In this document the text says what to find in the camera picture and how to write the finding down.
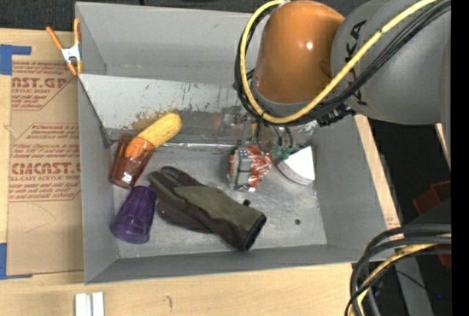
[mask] blue tape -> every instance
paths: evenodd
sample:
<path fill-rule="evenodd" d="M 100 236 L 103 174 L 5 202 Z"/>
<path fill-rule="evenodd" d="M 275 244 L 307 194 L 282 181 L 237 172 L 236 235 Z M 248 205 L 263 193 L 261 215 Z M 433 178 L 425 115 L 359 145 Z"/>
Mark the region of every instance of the blue tape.
<path fill-rule="evenodd" d="M 12 56 L 31 55 L 31 46 L 0 45 L 0 75 L 12 74 Z"/>
<path fill-rule="evenodd" d="M 31 276 L 7 276 L 7 244 L 0 243 L 0 281 L 2 279 L 28 278 Z"/>

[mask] clamp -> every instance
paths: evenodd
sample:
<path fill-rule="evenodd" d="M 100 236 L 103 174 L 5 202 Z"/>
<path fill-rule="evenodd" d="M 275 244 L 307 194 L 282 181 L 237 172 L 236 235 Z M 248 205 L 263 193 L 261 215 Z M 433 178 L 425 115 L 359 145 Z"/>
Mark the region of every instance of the clamp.
<path fill-rule="evenodd" d="M 62 52 L 70 72 L 77 76 L 83 70 L 83 61 L 81 60 L 81 32 L 80 19 L 75 18 L 73 21 L 73 39 L 74 45 L 71 48 L 64 48 L 56 33 L 50 26 L 45 28 L 52 38 L 54 45 Z"/>

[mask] gray bin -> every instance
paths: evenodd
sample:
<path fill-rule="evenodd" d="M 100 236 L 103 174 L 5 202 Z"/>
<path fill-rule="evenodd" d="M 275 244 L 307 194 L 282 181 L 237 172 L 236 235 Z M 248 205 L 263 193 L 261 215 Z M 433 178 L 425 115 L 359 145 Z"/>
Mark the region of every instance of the gray bin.
<path fill-rule="evenodd" d="M 220 132 L 219 125 L 227 109 L 240 108 L 232 83 L 249 14 L 84 2 L 75 13 L 84 61 L 78 101 L 85 283 L 355 262 L 386 229 L 354 117 L 295 129 L 315 148 L 312 185 L 293 183 L 273 167 L 253 193 L 229 188 L 229 154 L 243 127 Z M 233 251 L 215 235 L 168 225 L 158 215 L 148 243 L 111 234 L 129 192 L 108 180 L 116 140 L 172 109 L 181 113 L 183 129 L 155 150 L 140 184 L 147 172 L 172 165 L 239 202 L 249 199 L 267 216 L 250 251 Z"/>

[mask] cable bundle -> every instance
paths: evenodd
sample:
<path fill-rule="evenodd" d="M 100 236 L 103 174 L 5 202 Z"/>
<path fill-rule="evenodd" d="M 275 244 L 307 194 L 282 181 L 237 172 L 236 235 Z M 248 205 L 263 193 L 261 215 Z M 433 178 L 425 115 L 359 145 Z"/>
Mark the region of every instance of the cable bundle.
<path fill-rule="evenodd" d="M 399 260 L 428 254 L 451 254 L 451 250 L 435 250 L 439 244 L 451 245 L 450 224 L 412 224 L 398 227 L 377 235 L 366 247 L 363 256 L 353 268 L 350 278 L 350 300 L 345 309 L 345 316 L 349 315 L 350 307 L 355 316 L 363 316 L 361 303 L 366 295 L 369 305 L 376 316 L 380 316 L 372 291 L 369 291 L 376 281 Z M 379 253 L 389 249 L 396 249 L 388 259 L 379 264 L 370 273 L 370 262 Z"/>

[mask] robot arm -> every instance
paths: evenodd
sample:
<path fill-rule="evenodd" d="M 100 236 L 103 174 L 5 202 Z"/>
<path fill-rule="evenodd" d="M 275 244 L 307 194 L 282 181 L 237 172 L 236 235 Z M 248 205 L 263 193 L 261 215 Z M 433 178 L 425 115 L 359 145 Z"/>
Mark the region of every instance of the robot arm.
<path fill-rule="evenodd" d="M 272 9 L 247 73 L 255 23 Z M 234 85 L 246 109 L 271 125 L 329 125 L 353 112 L 441 122 L 449 150 L 450 33 L 451 0 L 374 0 L 346 18 L 319 2 L 277 0 L 245 28 Z"/>

